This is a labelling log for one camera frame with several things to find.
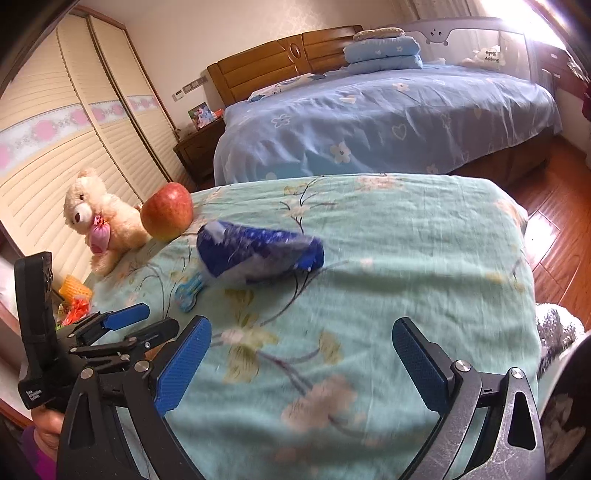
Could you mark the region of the grey bed guard rail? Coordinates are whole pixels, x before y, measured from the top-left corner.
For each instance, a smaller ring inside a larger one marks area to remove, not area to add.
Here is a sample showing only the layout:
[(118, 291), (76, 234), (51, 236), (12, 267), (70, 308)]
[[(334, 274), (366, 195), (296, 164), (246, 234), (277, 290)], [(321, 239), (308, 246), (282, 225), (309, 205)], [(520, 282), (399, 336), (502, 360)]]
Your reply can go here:
[(522, 31), (493, 17), (420, 20), (402, 29), (421, 46), (423, 62), (431, 65), (460, 65), (474, 50), (499, 45), (506, 65), (495, 72), (531, 82), (540, 79), (534, 42)]

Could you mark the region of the hand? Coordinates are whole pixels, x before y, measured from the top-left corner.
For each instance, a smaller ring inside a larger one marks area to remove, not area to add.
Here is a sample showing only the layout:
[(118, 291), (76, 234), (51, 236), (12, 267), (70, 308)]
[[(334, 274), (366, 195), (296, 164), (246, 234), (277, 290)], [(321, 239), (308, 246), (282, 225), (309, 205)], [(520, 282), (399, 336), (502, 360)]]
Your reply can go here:
[(59, 440), (64, 421), (61, 412), (40, 406), (31, 410), (33, 438), (37, 447), (53, 461), (57, 460)]

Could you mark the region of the folded blue quilt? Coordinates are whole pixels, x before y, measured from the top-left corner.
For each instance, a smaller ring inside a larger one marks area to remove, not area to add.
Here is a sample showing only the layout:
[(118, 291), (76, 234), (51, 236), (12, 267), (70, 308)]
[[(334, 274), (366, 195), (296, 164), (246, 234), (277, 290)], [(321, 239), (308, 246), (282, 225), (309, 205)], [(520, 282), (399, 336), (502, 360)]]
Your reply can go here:
[(355, 41), (344, 48), (349, 74), (422, 69), (421, 46), (412, 36)]

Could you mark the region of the small blue bone toy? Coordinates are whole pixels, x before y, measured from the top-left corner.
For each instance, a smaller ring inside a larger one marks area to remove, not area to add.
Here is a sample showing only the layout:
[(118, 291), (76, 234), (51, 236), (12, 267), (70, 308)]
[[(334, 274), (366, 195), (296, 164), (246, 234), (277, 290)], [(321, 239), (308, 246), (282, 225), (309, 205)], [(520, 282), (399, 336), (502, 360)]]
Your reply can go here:
[(204, 287), (204, 278), (200, 273), (179, 284), (174, 292), (174, 301), (178, 309), (183, 313), (189, 313), (197, 304), (197, 297)]

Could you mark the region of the framed photo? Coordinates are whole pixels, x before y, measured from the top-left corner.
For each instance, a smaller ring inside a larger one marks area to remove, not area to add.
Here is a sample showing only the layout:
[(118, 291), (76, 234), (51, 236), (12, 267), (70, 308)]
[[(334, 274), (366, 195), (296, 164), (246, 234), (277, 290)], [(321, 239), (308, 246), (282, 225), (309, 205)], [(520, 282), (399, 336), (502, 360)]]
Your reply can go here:
[(211, 108), (205, 102), (190, 109), (188, 115), (197, 130), (204, 128), (216, 120), (214, 112), (211, 111)]

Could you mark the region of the blue white snack bag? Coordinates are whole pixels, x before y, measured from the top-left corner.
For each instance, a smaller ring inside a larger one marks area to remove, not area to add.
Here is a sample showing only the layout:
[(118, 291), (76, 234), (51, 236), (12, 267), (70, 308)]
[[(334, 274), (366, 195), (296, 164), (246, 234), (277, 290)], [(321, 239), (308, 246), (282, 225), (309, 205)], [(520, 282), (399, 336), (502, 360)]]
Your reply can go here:
[(208, 280), (245, 285), (290, 273), (311, 273), (325, 264), (322, 240), (301, 232), (211, 221), (197, 233), (197, 254)]

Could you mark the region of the white plush toy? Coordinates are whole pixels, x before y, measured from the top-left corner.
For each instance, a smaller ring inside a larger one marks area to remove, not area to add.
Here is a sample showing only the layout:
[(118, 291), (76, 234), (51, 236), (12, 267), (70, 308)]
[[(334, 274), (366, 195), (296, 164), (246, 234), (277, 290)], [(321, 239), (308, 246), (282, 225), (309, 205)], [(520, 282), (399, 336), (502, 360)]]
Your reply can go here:
[(498, 70), (506, 65), (504, 55), (501, 52), (501, 47), (499, 45), (474, 50), (473, 53), (474, 56), (472, 58), (464, 58), (460, 64), (465, 67), (490, 70)]

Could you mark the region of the red apple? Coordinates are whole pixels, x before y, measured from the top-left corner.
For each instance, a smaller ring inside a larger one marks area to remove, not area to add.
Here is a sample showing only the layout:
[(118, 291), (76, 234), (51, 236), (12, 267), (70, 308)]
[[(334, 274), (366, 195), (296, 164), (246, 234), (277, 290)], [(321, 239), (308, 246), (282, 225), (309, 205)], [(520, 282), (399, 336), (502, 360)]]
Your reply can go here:
[(169, 242), (179, 237), (193, 222), (193, 203), (188, 190), (169, 182), (142, 205), (140, 219), (154, 239)]

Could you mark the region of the orange toy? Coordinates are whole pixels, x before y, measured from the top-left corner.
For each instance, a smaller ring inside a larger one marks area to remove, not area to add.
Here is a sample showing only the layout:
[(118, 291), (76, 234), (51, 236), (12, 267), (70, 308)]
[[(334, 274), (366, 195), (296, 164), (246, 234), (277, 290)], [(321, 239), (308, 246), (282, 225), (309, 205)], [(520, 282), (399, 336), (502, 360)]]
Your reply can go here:
[(72, 303), (74, 300), (90, 301), (93, 291), (76, 277), (67, 275), (58, 290), (58, 294), (68, 303)]

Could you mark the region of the dark wooden nightstand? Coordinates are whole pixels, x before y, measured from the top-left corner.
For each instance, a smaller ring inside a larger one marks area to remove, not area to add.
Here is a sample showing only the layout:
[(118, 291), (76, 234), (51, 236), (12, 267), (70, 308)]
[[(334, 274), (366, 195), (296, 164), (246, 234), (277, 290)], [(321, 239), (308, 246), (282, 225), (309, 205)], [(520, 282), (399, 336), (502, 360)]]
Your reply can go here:
[(173, 148), (198, 190), (214, 185), (213, 156), (225, 123), (218, 118), (177, 143)]

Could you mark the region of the teal floral bedsheet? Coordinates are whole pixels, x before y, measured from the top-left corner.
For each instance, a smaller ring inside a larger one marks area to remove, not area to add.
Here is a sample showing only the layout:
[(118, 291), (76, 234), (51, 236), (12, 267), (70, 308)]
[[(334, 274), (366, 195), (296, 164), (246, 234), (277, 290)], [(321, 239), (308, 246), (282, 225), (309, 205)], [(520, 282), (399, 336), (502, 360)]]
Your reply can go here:
[(194, 195), (197, 225), (303, 232), (325, 264), (270, 284), (212, 281), (194, 313), (212, 344), (166, 419), (208, 479), (394, 479), (437, 422), (394, 351), (411, 318), (484, 372), (541, 351), (526, 210), (494, 183), (342, 175)]

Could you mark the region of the wooden headboard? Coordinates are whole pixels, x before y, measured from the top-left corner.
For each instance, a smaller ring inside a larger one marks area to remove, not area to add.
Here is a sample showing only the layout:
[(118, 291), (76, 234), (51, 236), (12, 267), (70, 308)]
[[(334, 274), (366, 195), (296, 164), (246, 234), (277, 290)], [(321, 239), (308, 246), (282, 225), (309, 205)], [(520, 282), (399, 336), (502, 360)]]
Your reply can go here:
[(207, 73), (229, 106), (280, 81), (346, 66), (344, 48), (362, 30), (360, 25), (342, 26), (269, 41), (209, 65)]

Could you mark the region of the cream louvered wardrobe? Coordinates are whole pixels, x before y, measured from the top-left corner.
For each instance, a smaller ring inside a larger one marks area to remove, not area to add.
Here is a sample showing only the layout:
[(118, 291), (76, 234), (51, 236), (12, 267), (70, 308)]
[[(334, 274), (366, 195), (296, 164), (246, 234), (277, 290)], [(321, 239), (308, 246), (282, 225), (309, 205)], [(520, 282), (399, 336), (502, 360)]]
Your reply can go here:
[(56, 279), (84, 280), (90, 250), (62, 216), (67, 188), (93, 168), (131, 205), (167, 182), (194, 191), (176, 144), (126, 31), (69, 13), (1, 98), (1, 226), (20, 253), (51, 252)]

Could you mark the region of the cream teddy bear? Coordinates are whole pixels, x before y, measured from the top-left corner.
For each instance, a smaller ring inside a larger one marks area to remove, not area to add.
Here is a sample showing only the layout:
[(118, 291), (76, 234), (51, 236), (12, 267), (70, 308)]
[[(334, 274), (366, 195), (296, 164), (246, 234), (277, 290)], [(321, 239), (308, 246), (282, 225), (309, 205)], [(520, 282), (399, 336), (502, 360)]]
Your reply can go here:
[(92, 253), (90, 268), (99, 277), (110, 274), (128, 251), (150, 240), (139, 209), (108, 193), (94, 169), (80, 171), (68, 188), (63, 217), (84, 237)]

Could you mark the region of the blue floral bed cover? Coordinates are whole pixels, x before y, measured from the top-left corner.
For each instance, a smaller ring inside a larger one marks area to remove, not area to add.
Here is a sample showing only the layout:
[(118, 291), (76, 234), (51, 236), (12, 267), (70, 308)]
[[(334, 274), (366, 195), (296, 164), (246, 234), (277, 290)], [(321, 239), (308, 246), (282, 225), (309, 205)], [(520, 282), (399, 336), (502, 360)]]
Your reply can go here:
[(355, 173), (448, 174), (562, 129), (544, 87), (460, 66), (326, 73), (226, 108), (217, 185)]

